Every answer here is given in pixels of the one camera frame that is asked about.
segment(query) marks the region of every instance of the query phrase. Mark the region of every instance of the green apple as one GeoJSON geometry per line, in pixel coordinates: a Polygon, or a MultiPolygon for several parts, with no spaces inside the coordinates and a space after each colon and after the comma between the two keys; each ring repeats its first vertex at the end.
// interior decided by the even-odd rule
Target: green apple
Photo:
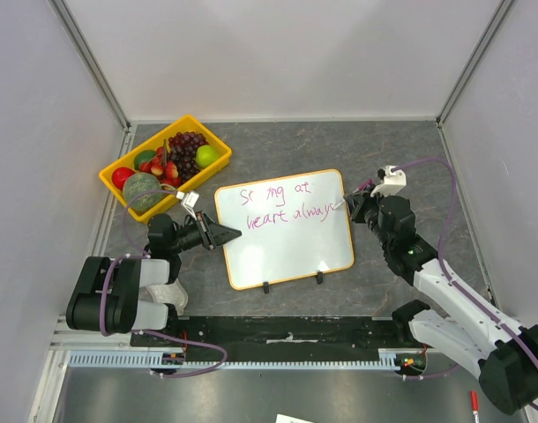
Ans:
{"type": "Polygon", "coordinates": [[[219,158],[220,155],[210,145],[203,145],[198,148],[195,161],[200,168],[204,169],[212,165],[219,158]]]}

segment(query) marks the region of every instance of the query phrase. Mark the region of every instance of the red marker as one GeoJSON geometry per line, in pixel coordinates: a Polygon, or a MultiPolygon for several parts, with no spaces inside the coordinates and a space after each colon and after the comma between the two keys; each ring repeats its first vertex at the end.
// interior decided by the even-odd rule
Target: red marker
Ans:
{"type": "Polygon", "coordinates": [[[479,423],[479,398],[474,390],[471,391],[471,405],[473,406],[474,423],[479,423]]]}

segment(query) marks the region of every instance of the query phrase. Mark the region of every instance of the yellow plastic tray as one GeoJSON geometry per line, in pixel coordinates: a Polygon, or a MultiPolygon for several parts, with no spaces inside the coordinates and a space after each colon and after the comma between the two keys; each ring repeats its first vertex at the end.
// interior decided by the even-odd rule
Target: yellow plastic tray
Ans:
{"type": "MultiPolygon", "coordinates": [[[[147,141],[141,145],[134,148],[131,152],[128,152],[126,155],[108,165],[99,172],[99,177],[101,181],[112,191],[114,197],[125,207],[126,202],[122,196],[122,191],[114,186],[112,183],[112,174],[119,167],[129,167],[130,169],[134,168],[134,160],[136,156],[143,152],[144,150],[157,150],[158,147],[163,145],[163,140],[168,140],[170,137],[174,137],[177,132],[200,132],[206,138],[208,144],[216,150],[220,155],[220,158],[217,159],[212,165],[200,171],[199,174],[196,174],[190,178],[186,183],[179,187],[179,190],[182,192],[189,192],[199,186],[201,183],[206,181],[208,178],[220,172],[220,170],[225,167],[230,162],[230,156],[232,155],[232,150],[225,145],[221,139],[216,137],[210,130],[208,130],[202,123],[195,119],[191,115],[185,115],[178,121],[171,123],[166,129],[155,134],[153,137],[149,138],[147,141]]],[[[163,213],[168,208],[172,207],[179,200],[175,196],[166,196],[154,207],[149,209],[143,214],[137,214],[131,208],[128,210],[130,215],[137,220],[138,222],[147,223],[147,221],[154,215],[158,213],[163,213]]]]}

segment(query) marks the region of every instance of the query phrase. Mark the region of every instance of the white panel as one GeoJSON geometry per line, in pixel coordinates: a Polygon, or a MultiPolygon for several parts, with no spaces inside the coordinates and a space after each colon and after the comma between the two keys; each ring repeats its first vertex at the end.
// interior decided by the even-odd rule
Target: white panel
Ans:
{"type": "Polygon", "coordinates": [[[340,271],[354,251],[340,172],[324,170],[222,187],[216,209],[222,225],[242,231],[224,245],[234,289],[340,271]]]}
{"type": "Polygon", "coordinates": [[[68,0],[130,119],[434,116],[498,0],[68,0]]]}
{"type": "Polygon", "coordinates": [[[26,421],[122,131],[47,2],[0,2],[0,422],[26,421]]]}
{"type": "Polygon", "coordinates": [[[446,132],[497,300],[538,323],[538,0],[513,6],[446,132]]]}

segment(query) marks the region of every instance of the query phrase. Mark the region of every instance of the table surface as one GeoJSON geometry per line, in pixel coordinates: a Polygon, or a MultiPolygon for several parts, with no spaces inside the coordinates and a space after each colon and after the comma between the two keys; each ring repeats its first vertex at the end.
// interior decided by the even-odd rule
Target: table surface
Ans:
{"type": "MultiPolygon", "coordinates": [[[[385,165],[402,165],[429,156],[444,157],[434,122],[254,122],[207,124],[233,150],[230,164],[198,187],[197,210],[217,219],[214,192],[219,187],[322,169],[338,169],[346,190],[356,188],[385,165]]],[[[146,141],[165,125],[139,125],[134,145],[146,141]]],[[[444,167],[428,164],[407,171],[401,195],[411,201],[418,233],[437,244],[449,209],[451,179],[444,167]]],[[[123,209],[116,207],[106,254],[135,252],[124,239],[123,209]]],[[[168,212],[182,222],[183,209],[168,212]]],[[[127,219],[130,234],[146,244],[146,226],[127,219]]],[[[234,290],[222,249],[195,248],[181,254],[181,284],[189,294],[187,315],[373,315],[391,312],[418,298],[418,293],[386,267],[382,251],[366,226],[352,226],[355,264],[346,271],[325,275],[318,286],[314,278],[271,287],[234,290]]],[[[458,207],[451,225],[446,259],[475,290],[487,296],[486,286],[458,207]]]]}
{"type": "MultiPolygon", "coordinates": [[[[430,354],[428,369],[449,366],[430,354]]],[[[473,422],[470,391],[479,395],[482,423],[527,423],[506,416],[459,369],[421,382],[393,372],[357,370],[219,370],[161,380],[144,369],[74,368],[66,376],[55,423],[275,423],[285,414],[313,423],[473,422]]]]}

